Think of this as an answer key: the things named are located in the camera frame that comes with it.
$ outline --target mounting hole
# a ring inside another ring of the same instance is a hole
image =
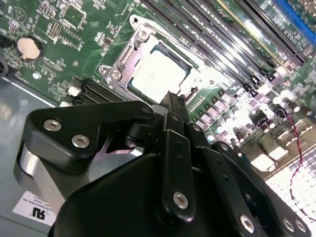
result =
[[[225,180],[226,182],[229,181],[229,178],[228,178],[226,175],[223,175],[223,178],[224,178],[224,180]]]

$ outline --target chip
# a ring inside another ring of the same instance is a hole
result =
[[[132,86],[141,91],[145,96],[160,103],[170,91],[179,92],[179,84],[187,73],[173,60],[155,50],[135,68]]]

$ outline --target screw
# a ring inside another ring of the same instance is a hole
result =
[[[249,232],[254,233],[255,232],[255,226],[253,225],[252,221],[245,215],[241,215],[239,217],[239,220],[242,224],[242,226]]]
[[[76,135],[71,139],[71,142],[75,147],[87,148],[90,145],[90,141],[86,136]]]
[[[139,39],[141,39],[141,40],[146,40],[146,39],[147,39],[147,32],[146,32],[146,31],[140,31],[140,32],[138,33],[138,37],[139,37]]]
[[[294,227],[291,222],[289,222],[286,218],[282,218],[282,222],[289,231],[294,232]]]
[[[44,128],[48,131],[57,132],[62,128],[62,125],[59,121],[54,119],[48,119],[43,124]]]
[[[181,209],[187,209],[189,206],[187,197],[181,192],[175,192],[173,194],[173,201]]]
[[[175,115],[171,115],[172,119],[175,120],[175,121],[179,121],[179,118]]]
[[[305,226],[302,224],[302,222],[300,222],[299,220],[295,220],[295,223],[296,223],[297,227],[298,227],[301,231],[306,232],[306,228],[305,228]]]
[[[112,77],[114,78],[114,79],[119,79],[120,78],[120,72],[119,71],[117,71],[117,70],[114,70],[113,72],[112,72]]]
[[[41,74],[39,72],[34,72],[32,76],[35,80],[39,80],[41,78]]]
[[[107,69],[104,66],[101,66],[99,70],[100,70],[100,73],[102,73],[102,74],[107,73]]]
[[[193,124],[193,128],[196,130],[196,131],[201,131],[201,128],[199,126],[197,126],[196,124]]]
[[[223,148],[224,151],[228,151],[228,147],[225,144],[221,144],[221,148]]]
[[[145,113],[148,113],[148,114],[151,113],[151,109],[147,106],[143,106],[142,111],[144,111]]]

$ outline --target integrated circuit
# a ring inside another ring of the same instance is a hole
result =
[[[68,5],[64,8],[61,19],[70,27],[78,30],[85,22],[86,13],[73,5]]]

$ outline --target ul label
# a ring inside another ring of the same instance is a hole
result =
[[[13,212],[49,226],[56,220],[56,215],[48,203],[28,191],[20,198]]]

